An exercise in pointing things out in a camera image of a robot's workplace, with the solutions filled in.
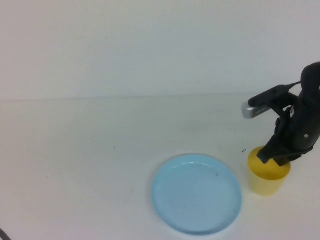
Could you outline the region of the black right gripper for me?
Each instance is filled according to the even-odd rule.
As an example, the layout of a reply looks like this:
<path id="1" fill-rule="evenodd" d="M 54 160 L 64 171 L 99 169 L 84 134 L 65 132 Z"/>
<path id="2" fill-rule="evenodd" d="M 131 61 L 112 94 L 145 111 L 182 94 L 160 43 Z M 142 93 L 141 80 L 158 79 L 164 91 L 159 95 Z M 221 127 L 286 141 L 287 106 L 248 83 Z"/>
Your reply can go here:
<path id="1" fill-rule="evenodd" d="M 276 122 L 275 135 L 258 151 L 263 164 L 273 159 L 282 167 L 312 150 L 320 137 L 320 105 L 298 96 Z"/>

